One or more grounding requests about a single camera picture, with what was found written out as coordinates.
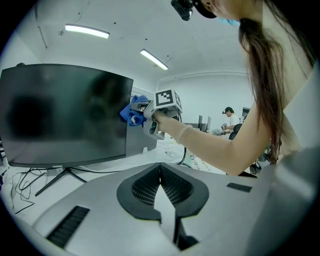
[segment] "woman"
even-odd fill
[[[217,17],[240,22],[239,42],[247,54],[255,101],[234,140],[188,128],[159,111],[154,115],[160,131],[230,175],[242,173],[270,142],[272,163],[301,149],[283,110],[303,87],[315,54],[278,2],[201,0]]]

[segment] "face mask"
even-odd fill
[[[219,20],[223,23],[223,24],[229,24],[232,26],[240,26],[240,22],[237,20],[233,20],[233,19],[226,19],[226,18],[219,18]]]

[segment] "white desk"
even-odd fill
[[[169,136],[166,137],[165,140],[159,140],[156,149],[147,152],[146,154],[139,154],[131,157],[126,157],[123,159],[118,159],[110,162],[103,162],[99,164],[92,164],[86,166],[87,168],[95,171],[122,171],[132,167],[146,165],[155,162],[166,162],[166,163],[177,163],[179,162],[184,154],[184,147],[182,145],[178,145],[174,139],[171,139]],[[203,164],[203,162],[196,157],[195,161],[197,162],[197,166],[192,166],[194,169],[200,168],[202,171],[212,172],[217,174],[225,174],[223,171],[212,167],[209,164]],[[8,167],[0,167],[0,174],[3,173]],[[20,195],[15,192],[15,186],[19,181],[21,174],[17,174],[18,172],[26,172],[29,168],[20,168],[20,167],[10,167],[7,173],[4,175],[3,181],[4,185],[2,186],[2,190],[0,192],[1,197],[7,209],[10,213],[14,214],[14,211],[17,212],[20,209],[29,205],[28,202],[24,202],[21,200]],[[83,185],[83,183],[74,177],[66,174],[64,177],[59,179],[55,184],[46,189],[39,196],[35,197],[35,193],[38,192],[46,183],[51,181],[59,172],[62,170],[49,170],[48,174],[42,176],[37,181],[35,181],[31,185],[31,195],[29,201],[34,202],[35,204],[22,212],[18,213],[16,216],[28,223],[29,225],[33,225],[33,223],[41,216],[41,214],[46,211],[53,204],[64,198],[66,195],[70,194],[72,191]],[[101,176],[110,175],[107,173],[89,173],[83,171],[73,170],[75,174],[86,181],[90,181]],[[24,179],[25,181],[33,181],[36,178],[35,175],[29,173],[27,177]],[[23,191],[23,195],[28,195],[29,189]]]

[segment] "white ceiling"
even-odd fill
[[[29,23],[28,26],[21,26],[18,33],[31,50],[37,51],[39,47],[35,47],[32,40],[37,40],[42,47],[43,42],[32,34],[38,30],[37,26],[41,28],[47,45],[41,59],[48,61],[48,56],[55,56],[63,63],[63,58],[77,58],[91,64],[116,66],[154,80],[198,71],[245,67],[237,27],[217,18],[206,19],[197,11],[190,21],[183,21],[170,2],[42,0],[37,4],[36,22],[26,18],[24,22]],[[109,39],[68,31],[59,35],[66,23],[74,24],[79,18],[76,24],[107,31]],[[140,54],[142,49],[147,49],[164,63],[170,60],[166,64],[169,70],[154,67]]]

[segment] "man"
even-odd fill
[[[223,126],[222,129],[226,130],[226,134],[230,134],[233,132],[234,127],[237,124],[240,124],[240,119],[239,117],[237,117],[237,115],[235,114],[234,110],[231,107],[226,107],[225,111],[222,112],[223,114],[226,114],[226,116],[229,118],[229,126]]]

